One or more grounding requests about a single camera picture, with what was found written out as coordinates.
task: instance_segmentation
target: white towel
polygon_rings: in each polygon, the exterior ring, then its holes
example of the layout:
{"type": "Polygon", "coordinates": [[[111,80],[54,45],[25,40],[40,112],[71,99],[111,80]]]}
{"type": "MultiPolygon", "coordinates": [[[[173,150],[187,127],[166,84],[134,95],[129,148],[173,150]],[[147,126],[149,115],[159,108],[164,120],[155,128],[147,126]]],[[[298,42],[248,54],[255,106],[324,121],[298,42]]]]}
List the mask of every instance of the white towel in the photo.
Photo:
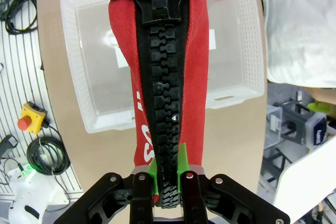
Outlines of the white towel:
{"type": "Polygon", "coordinates": [[[336,88],[336,0],[263,0],[272,82],[336,88]]]}

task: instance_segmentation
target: table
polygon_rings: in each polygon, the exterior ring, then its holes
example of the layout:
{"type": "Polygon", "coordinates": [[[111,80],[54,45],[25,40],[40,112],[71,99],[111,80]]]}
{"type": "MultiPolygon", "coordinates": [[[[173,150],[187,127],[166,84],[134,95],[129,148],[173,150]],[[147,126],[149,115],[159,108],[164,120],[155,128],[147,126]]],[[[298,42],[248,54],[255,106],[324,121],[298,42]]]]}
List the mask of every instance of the table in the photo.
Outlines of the table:
{"type": "MultiPolygon", "coordinates": [[[[264,31],[261,0],[257,1],[264,31]]],[[[107,172],[128,176],[134,168],[135,129],[86,132],[68,65],[60,0],[37,0],[37,9],[40,52],[51,104],[82,188],[89,189],[107,172]]],[[[266,55],[265,34],[262,36],[266,55]]],[[[262,97],[242,104],[207,110],[203,167],[209,178],[218,173],[227,174],[256,192],[265,138],[266,94],[265,90],[262,97]]],[[[123,222],[116,220],[116,223],[125,223],[127,215],[123,211],[116,217],[123,222]]],[[[158,209],[156,215],[175,217],[181,211],[158,209]]]]}

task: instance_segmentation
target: red fabric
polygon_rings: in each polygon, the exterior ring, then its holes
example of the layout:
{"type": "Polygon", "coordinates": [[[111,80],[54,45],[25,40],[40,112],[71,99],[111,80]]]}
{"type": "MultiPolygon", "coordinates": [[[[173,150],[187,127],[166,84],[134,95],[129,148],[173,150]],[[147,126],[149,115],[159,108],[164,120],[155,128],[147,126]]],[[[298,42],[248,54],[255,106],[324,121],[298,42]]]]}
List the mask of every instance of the red fabric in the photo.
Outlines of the red fabric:
{"type": "MultiPolygon", "coordinates": [[[[119,47],[131,68],[136,121],[136,166],[149,164],[154,156],[145,115],[133,0],[111,1],[110,23],[119,47]]],[[[207,90],[209,22],[206,0],[190,0],[186,43],[184,92],[180,142],[186,143],[189,164],[202,165],[205,99],[207,90]]]]}

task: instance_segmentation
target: white plastic basket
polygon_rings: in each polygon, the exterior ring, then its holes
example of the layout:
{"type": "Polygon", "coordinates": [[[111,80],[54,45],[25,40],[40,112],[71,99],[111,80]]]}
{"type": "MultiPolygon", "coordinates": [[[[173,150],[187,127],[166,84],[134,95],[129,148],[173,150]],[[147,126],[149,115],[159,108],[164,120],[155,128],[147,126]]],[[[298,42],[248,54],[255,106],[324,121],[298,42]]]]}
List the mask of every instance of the white plastic basket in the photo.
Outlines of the white plastic basket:
{"type": "MultiPolygon", "coordinates": [[[[264,56],[257,1],[207,2],[210,51],[206,107],[223,108],[263,95],[264,56]]],[[[61,0],[72,80],[88,133],[135,127],[130,70],[110,27],[108,3],[61,0]]]]}

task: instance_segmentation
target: power cord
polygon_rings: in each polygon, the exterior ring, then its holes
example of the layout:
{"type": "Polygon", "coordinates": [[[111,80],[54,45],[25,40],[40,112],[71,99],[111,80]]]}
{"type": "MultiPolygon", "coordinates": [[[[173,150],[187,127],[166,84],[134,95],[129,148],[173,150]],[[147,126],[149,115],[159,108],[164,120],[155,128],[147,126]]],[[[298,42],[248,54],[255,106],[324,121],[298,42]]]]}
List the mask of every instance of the power cord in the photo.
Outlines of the power cord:
{"type": "Polygon", "coordinates": [[[62,136],[54,127],[49,125],[48,127],[56,132],[60,140],[52,136],[44,136],[32,141],[27,149],[27,159],[29,164],[38,173],[54,176],[57,184],[63,189],[64,193],[67,195],[68,204],[54,210],[46,210],[46,212],[57,212],[67,208],[70,204],[70,195],[65,190],[64,186],[58,181],[56,175],[61,175],[70,166],[70,159],[65,149],[62,141],[62,136]],[[47,164],[40,156],[41,149],[45,149],[50,156],[51,165],[47,164]]]}
{"type": "Polygon", "coordinates": [[[20,164],[19,161],[17,161],[16,159],[14,159],[14,158],[12,158],[12,157],[3,158],[3,159],[5,160],[4,165],[3,165],[3,166],[4,166],[4,170],[1,170],[1,169],[0,169],[0,172],[1,172],[2,174],[4,174],[6,183],[2,183],[2,182],[0,182],[0,185],[9,186],[9,176],[8,176],[7,173],[6,173],[6,164],[7,164],[8,160],[13,160],[13,161],[15,161],[15,162],[17,163],[17,166],[18,166],[19,169],[21,170],[21,172],[24,171],[24,168],[22,167],[22,165],[20,164]]]}
{"type": "Polygon", "coordinates": [[[37,29],[35,25],[37,21],[37,1],[36,0],[1,0],[0,2],[0,20],[5,22],[6,31],[11,35],[30,33],[37,29]],[[16,14],[22,10],[25,2],[29,2],[34,5],[36,15],[32,22],[24,29],[16,28],[12,22],[16,14]]]}

